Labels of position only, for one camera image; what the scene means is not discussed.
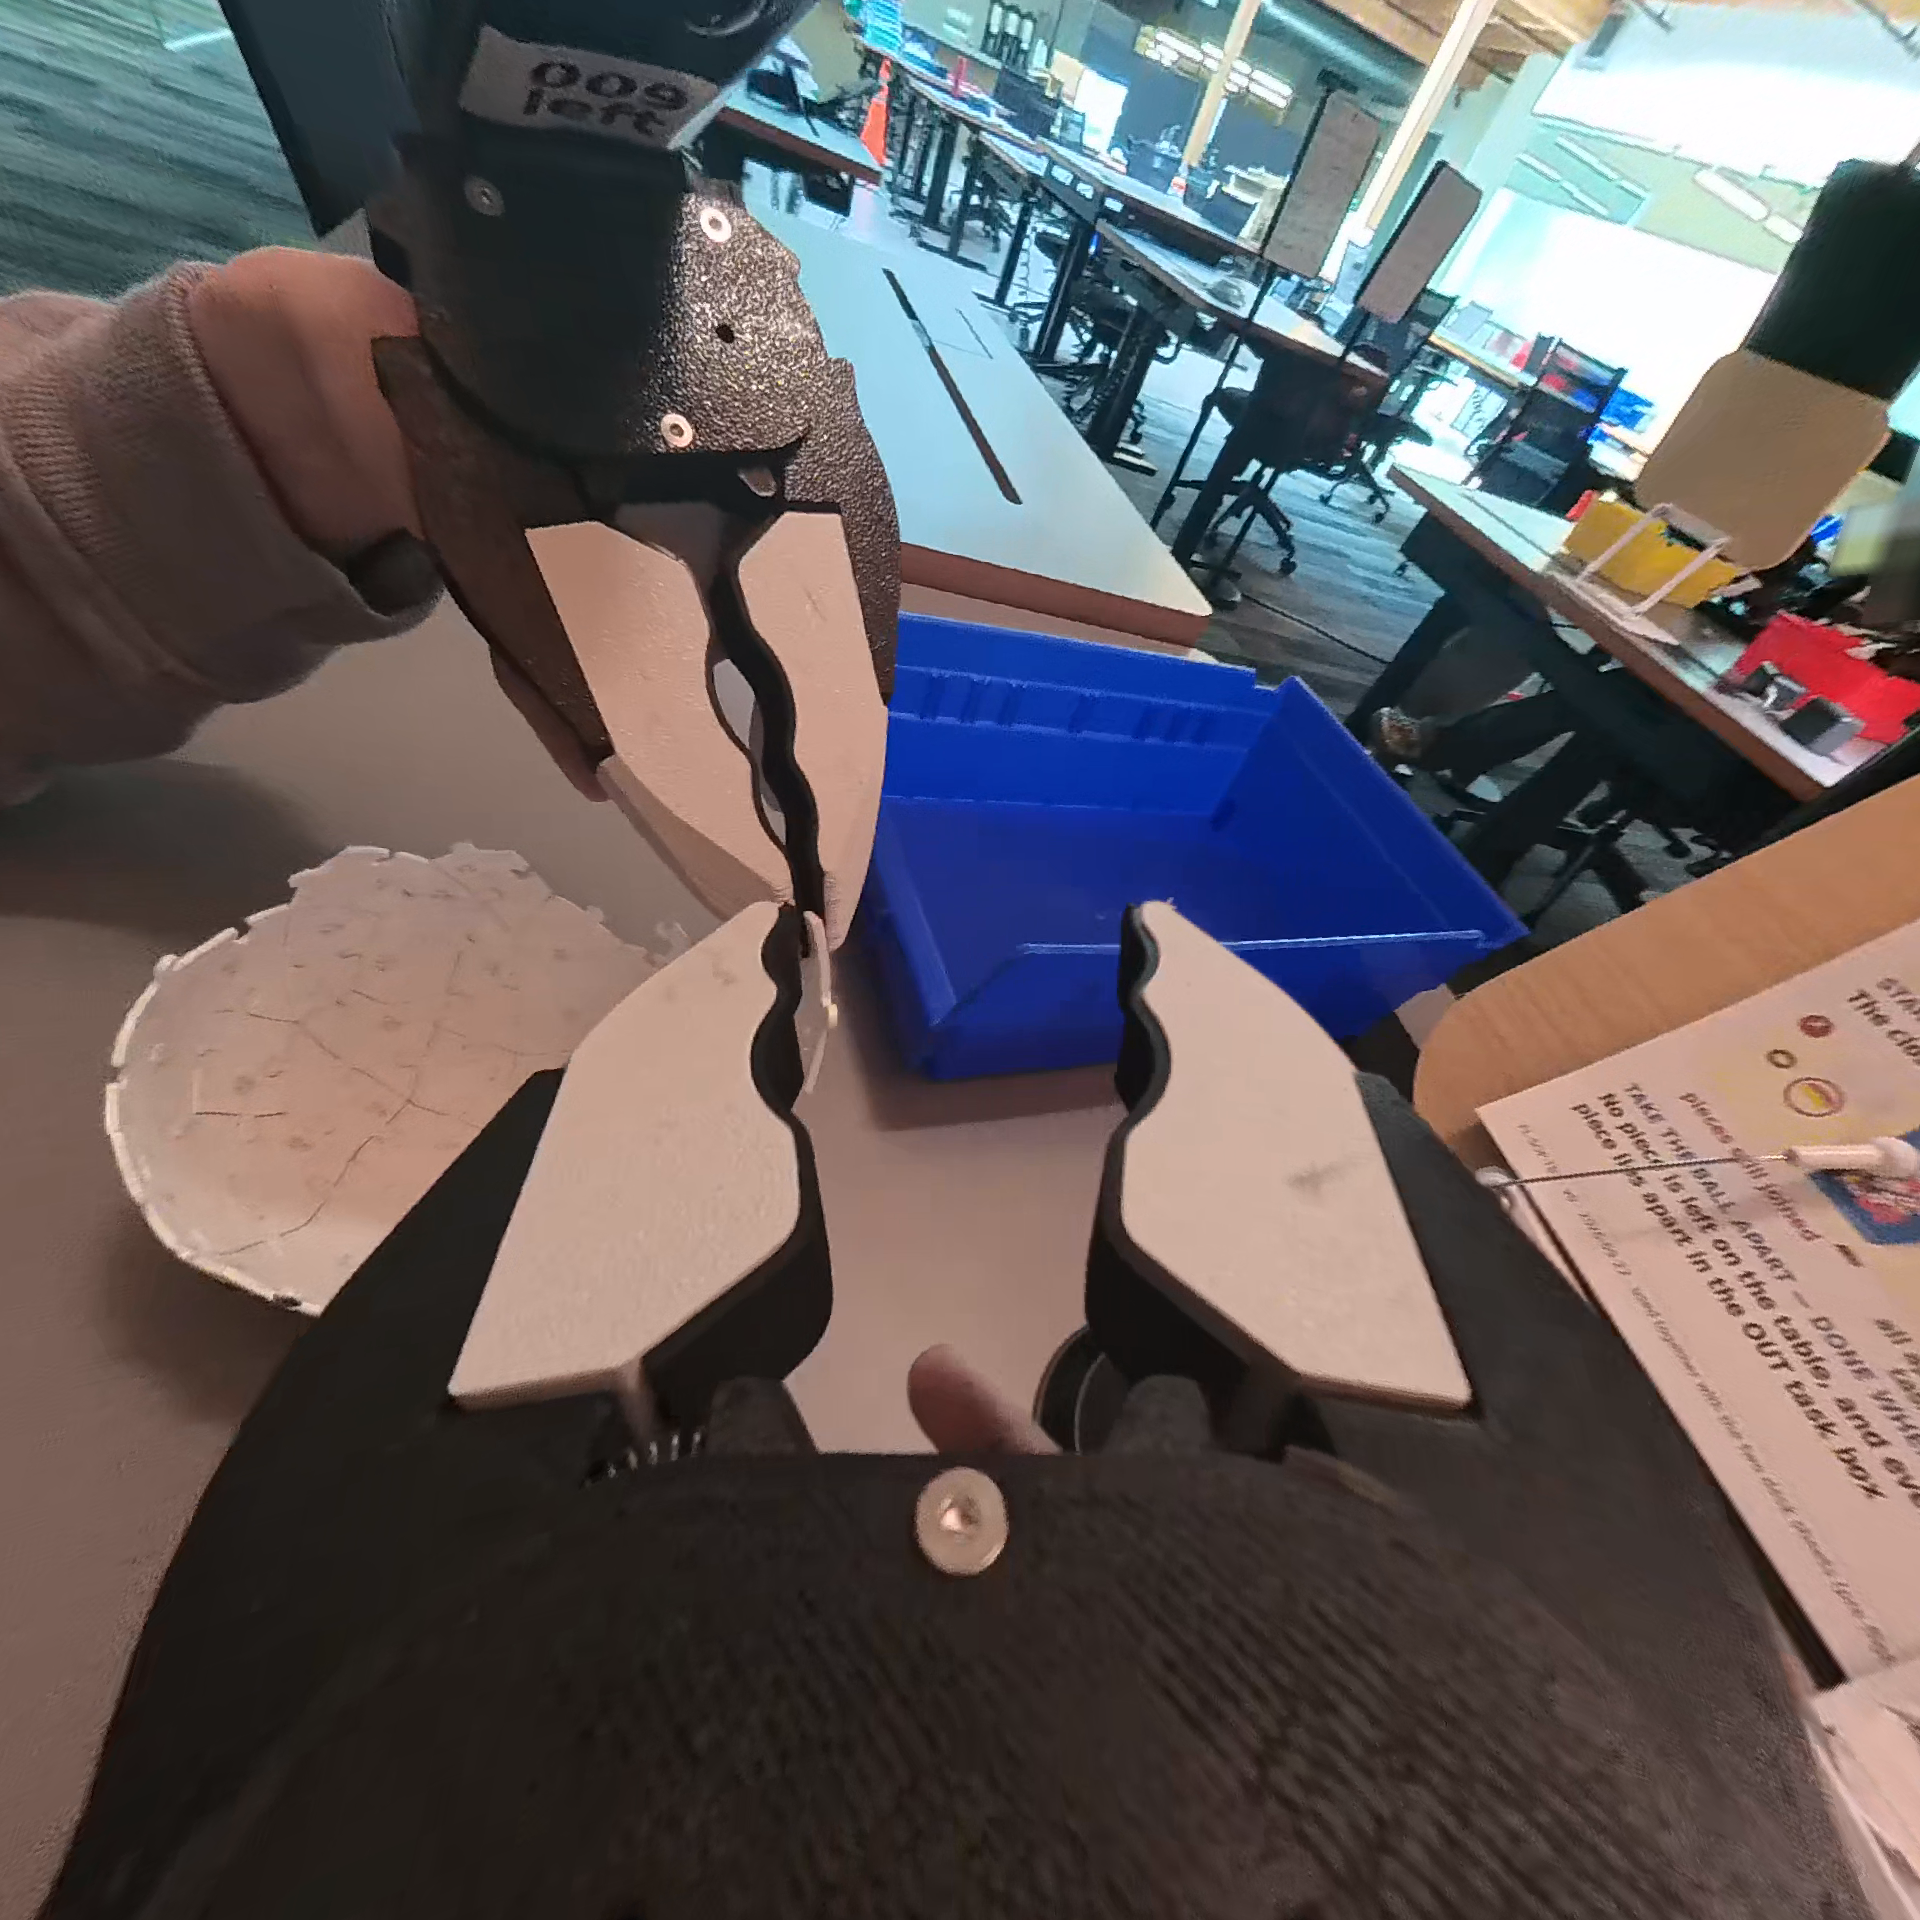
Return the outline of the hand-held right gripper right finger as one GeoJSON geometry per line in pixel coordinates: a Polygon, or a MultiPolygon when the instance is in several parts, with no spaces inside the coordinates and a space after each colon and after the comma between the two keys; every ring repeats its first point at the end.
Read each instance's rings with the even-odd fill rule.
{"type": "Polygon", "coordinates": [[[1342,1050],[1172,902],[1121,938],[1124,1116],[1085,1309],[1125,1386],[1182,1383],[1203,1448],[1410,1458],[1475,1388],[1342,1050]]]}

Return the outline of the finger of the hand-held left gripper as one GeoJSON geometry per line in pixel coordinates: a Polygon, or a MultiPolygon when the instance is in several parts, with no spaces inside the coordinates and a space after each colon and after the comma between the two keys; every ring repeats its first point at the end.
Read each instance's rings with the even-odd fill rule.
{"type": "Polygon", "coordinates": [[[708,683],[711,621],[686,558],[606,522],[524,533],[609,740],[601,791],[718,919],[791,902],[756,772],[708,683]]]}
{"type": "Polygon", "coordinates": [[[825,945],[841,946],[875,853],[889,747],[889,703],[841,521],[774,518],[730,558],[730,598],[798,902],[824,919],[825,945]]]}

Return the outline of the single white puzzle piece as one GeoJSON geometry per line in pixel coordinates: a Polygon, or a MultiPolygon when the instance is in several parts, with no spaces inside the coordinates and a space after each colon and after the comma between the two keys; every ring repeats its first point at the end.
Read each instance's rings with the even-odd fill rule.
{"type": "Polygon", "coordinates": [[[801,935],[801,1003],[794,1013],[794,1038],[801,1051],[801,1091],[813,1091],[838,1026],[837,977],[830,931],[818,914],[802,910],[801,935]]]}

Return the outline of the half-built cartoon puzzle ball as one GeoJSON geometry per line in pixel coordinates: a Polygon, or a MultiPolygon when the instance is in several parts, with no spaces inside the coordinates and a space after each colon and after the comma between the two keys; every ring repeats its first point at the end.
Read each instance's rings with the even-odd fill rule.
{"type": "Polygon", "coordinates": [[[676,922],[625,941],[520,853],[350,847],[158,959],[108,1064],[118,1177],[165,1254],[319,1315],[501,1107],[686,946],[676,922]]]}

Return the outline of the black round ball stand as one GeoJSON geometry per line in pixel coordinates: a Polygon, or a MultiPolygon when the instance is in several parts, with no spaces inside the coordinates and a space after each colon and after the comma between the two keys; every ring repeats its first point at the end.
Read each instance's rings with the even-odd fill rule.
{"type": "Polygon", "coordinates": [[[1033,1417],[1061,1454],[1094,1454],[1112,1433],[1125,1392],[1124,1373],[1092,1326],[1082,1326],[1048,1360],[1033,1417]]]}

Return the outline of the person's left hand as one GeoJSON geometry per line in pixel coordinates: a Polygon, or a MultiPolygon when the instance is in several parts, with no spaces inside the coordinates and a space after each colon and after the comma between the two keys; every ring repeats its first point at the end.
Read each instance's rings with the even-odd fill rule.
{"type": "Polygon", "coordinates": [[[261,703],[350,646],[415,633],[445,587],[371,356],[415,332],[411,300],[318,253],[181,268],[165,290],[183,426],[158,504],[181,581],[154,627],[200,707],[261,703]]]}

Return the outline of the neighbouring grey table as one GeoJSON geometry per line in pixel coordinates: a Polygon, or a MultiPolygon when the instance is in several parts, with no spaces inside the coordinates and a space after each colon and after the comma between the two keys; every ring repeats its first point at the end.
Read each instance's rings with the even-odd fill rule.
{"type": "Polygon", "coordinates": [[[798,256],[901,526],[904,611],[1189,654],[1211,608],[1029,368],[975,278],[908,244],[753,206],[798,256]]]}

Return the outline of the blue plastic bin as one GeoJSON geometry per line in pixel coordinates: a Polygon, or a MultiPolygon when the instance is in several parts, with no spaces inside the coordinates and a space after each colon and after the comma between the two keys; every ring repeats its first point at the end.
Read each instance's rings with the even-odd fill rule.
{"type": "Polygon", "coordinates": [[[1112,1064],[1142,902],[1338,1043],[1525,935],[1306,683],[904,611],[854,922],[904,1067],[1112,1064]]]}

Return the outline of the printed paper sheet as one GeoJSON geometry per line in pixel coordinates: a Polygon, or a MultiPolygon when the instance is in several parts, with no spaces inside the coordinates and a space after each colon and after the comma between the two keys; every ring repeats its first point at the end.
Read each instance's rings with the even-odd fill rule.
{"type": "Polygon", "coordinates": [[[1917,1660],[1917,926],[1480,1107],[1844,1680],[1917,1660]]]}

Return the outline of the background office chair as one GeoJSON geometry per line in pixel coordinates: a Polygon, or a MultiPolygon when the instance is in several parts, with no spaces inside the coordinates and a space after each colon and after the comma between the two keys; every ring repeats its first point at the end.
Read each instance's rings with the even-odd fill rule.
{"type": "Polygon", "coordinates": [[[1391,386],[1451,312],[1452,298],[1435,290],[1425,290],[1397,323],[1354,312],[1332,356],[1261,349],[1250,389],[1225,386],[1209,399],[1206,411],[1225,422],[1227,438],[1209,473],[1192,479],[1195,504],[1172,543],[1176,561],[1206,570],[1209,595],[1236,584],[1235,558],[1256,522],[1273,533],[1280,574],[1296,571],[1292,522],[1273,490],[1289,473],[1338,479],[1378,446],[1391,386]]]}

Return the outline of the tan standing panel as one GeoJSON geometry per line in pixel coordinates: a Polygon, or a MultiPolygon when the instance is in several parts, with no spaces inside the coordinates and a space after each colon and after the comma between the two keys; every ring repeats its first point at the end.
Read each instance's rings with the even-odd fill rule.
{"type": "Polygon", "coordinates": [[[1401,323],[1464,233],[1475,224],[1480,206],[1482,188],[1445,161],[1434,164],[1363,278],[1354,312],[1378,323],[1401,323]]]}

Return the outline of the yellow box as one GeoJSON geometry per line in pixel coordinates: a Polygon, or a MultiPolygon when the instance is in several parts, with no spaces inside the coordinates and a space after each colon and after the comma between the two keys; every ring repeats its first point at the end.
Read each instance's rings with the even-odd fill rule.
{"type": "Polygon", "coordinates": [[[1567,522],[1562,557],[1577,581],[1619,595],[1634,611],[1695,611],[1750,580],[1712,526],[1599,494],[1567,522]]]}

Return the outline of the red storage bin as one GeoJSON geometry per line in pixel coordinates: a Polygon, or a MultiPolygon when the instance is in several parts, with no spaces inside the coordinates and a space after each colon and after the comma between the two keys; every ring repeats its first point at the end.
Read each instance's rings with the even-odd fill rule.
{"type": "Polygon", "coordinates": [[[1724,680],[1750,683],[1762,667],[1858,720],[1858,740],[1878,747],[1894,745],[1917,717],[1917,683],[1878,667],[1860,633],[1828,621],[1779,611],[1724,671],[1724,680]]]}

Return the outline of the tan square panel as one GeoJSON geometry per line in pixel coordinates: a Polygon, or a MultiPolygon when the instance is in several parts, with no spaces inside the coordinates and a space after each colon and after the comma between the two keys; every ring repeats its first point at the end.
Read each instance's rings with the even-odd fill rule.
{"type": "Polygon", "coordinates": [[[1803,546],[1887,430],[1885,399],[1730,349],[1690,389],[1634,494],[1641,510],[1716,539],[1730,567],[1762,571],[1803,546]]]}

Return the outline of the black square panel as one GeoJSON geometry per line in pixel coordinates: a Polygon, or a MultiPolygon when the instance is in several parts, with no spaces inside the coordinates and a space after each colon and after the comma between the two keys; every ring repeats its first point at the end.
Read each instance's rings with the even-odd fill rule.
{"type": "Polygon", "coordinates": [[[1834,167],[1740,346],[1878,401],[1906,389],[1917,374],[1917,167],[1834,167]]]}

